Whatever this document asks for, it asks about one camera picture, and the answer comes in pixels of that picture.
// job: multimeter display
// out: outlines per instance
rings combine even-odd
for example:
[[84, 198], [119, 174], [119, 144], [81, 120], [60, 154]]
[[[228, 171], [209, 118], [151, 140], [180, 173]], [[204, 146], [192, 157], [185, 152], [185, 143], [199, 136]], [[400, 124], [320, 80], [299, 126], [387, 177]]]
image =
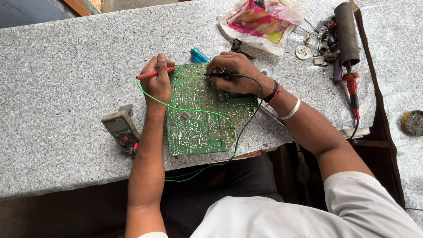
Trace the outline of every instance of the multimeter display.
[[125, 121], [124, 118], [114, 122], [107, 122], [107, 127], [109, 128], [111, 133], [119, 133], [121, 131], [130, 130], [128, 123]]

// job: hand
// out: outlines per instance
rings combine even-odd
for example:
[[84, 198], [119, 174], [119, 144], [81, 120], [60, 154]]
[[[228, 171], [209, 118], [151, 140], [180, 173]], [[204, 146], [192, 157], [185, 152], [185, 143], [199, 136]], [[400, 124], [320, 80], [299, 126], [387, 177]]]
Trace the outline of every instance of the hand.
[[[168, 76], [168, 67], [174, 67], [175, 63], [166, 59], [165, 55], [154, 56], [150, 62], [143, 68], [141, 74], [150, 73], [157, 70], [157, 76], [144, 78], [140, 80], [143, 90], [155, 99], [169, 103], [170, 100], [170, 81]], [[147, 102], [147, 108], [159, 111], [166, 111], [166, 106], [156, 100], [144, 95]]]
[[[214, 70], [219, 73], [221, 68], [225, 68], [232, 73], [244, 74], [256, 79], [263, 88], [263, 97], [269, 96], [275, 88], [274, 80], [260, 72], [243, 54], [222, 52], [220, 55], [214, 57], [207, 65], [206, 74], [211, 74]], [[224, 80], [220, 77], [213, 76], [211, 80], [218, 89], [242, 94], [252, 93], [261, 97], [260, 86], [249, 78]]]

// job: green wire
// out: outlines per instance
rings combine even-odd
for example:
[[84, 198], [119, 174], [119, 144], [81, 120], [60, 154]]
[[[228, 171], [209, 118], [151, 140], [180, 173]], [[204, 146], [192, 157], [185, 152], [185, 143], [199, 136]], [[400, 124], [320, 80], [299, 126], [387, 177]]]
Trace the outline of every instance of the green wire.
[[[171, 105], [168, 105], [168, 104], [166, 104], [166, 103], [164, 103], [164, 102], [162, 102], [162, 101], [159, 101], [159, 100], [157, 100], [157, 99], [155, 99], [154, 97], [152, 97], [152, 96], [150, 96], [148, 93], [146, 93], [144, 90], [143, 90], [143, 88], [141, 87], [141, 85], [140, 85], [140, 83], [139, 83], [139, 79], [137, 79], [137, 86], [138, 86], [138, 88], [145, 94], [145, 95], [147, 95], [147, 96], [149, 96], [150, 98], [152, 98], [152, 99], [154, 99], [155, 101], [157, 101], [157, 102], [159, 102], [159, 103], [161, 103], [161, 104], [163, 104], [163, 105], [165, 105], [165, 106], [167, 106], [167, 107], [170, 107], [170, 108], [173, 108], [173, 109], [175, 109], [175, 110], [179, 110], [179, 111], [199, 111], [199, 112], [207, 112], [207, 113], [212, 113], [212, 114], [216, 114], [216, 115], [218, 115], [218, 116], [221, 116], [221, 117], [223, 117], [223, 118], [225, 118], [228, 122], [230, 122], [232, 125], [233, 125], [233, 127], [235, 128], [235, 132], [236, 132], [236, 137], [238, 137], [239, 135], [238, 135], [238, 130], [236, 129], [236, 126], [235, 126], [235, 124], [234, 123], [232, 123], [228, 118], [226, 118], [224, 115], [221, 115], [221, 114], [219, 114], [219, 113], [217, 113], [217, 112], [213, 112], [213, 111], [204, 111], [204, 110], [197, 110], [197, 109], [181, 109], [181, 108], [175, 108], [175, 107], [173, 107], [173, 106], [171, 106]], [[200, 170], [200, 171], [198, 171], [198, 173], [196, 173], [195, 175], [193, 175], [192, 177], [190, 177], [190, 178], [188, 178], [188, 179], [185, 179], [185, 180], [165, 180], [165, 181], [168, 181], [168, 182], [184, 182], [184, 181], [187, 181], [187, 180], [190, 180], [190, 179], [192, 179], [193, 177], [195, 177], [195, 176], [197, 176], [200, 172], [202, 172], [203, 170], [205, 170], [206, 168], [209, 168], [209, 167], [212, 167], [212, 166], [215, 166], [215, 165], [225, 165], [225, 164], [227, 164], [227, 163], [229, 163], [234, 157], [235, 157], [235, 154], [236, 154], [236, 150], [238, 149], [238, 141], [236, 142], [236, 144], [235, 144], [235, 150], [234, 150], [234, 152], [233, 152], [233, 155], [232, 155], [232, 157], [228, 160], [228, 161], [226, 161], [226, 162], [224, 162], [224, 163], [215, 163], [215, 164], [211, 164], [211, 165], [209, 165], [209, 166], [207, 166], [207, 167], [205, 167], [204, 169], [202, 169], [202, 170]]]

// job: printed circuit board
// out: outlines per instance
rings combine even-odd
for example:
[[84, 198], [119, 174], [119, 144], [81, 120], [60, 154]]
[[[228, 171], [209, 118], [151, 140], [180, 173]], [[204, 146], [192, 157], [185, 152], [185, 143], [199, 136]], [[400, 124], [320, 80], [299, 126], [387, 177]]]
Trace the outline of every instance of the printed circuit board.
[[[178, 65], [169, 73], [169, 105], [220, 113], [238, 125], [257, 109], [253, 94], [216, 89], [204, 64]], [[236, 141], [234, 127], [223, 117], [197, 111], [166, 110], [169, 155], [171, 157], [228, 151]]]

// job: red test lead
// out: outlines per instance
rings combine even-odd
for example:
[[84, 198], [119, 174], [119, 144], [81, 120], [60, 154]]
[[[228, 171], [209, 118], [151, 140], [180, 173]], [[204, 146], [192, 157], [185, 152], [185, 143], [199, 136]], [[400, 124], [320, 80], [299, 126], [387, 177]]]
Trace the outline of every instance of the red test lead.
[[[176, 67], [168, 67], [168, 73], [170, 71], [175, 70], [175, 69], [176, 69]], [[153, 71], [153, 72], [146, 73], [146, 74], [140, 74], [140, 75], [136, 76], [136, 78], [137, 79], [143, 79], [143, 78], [147, 78], [147, 77], [153, 77], [153, 76], [156, 76], [156, 75], [157, 75], [157, 71]]]

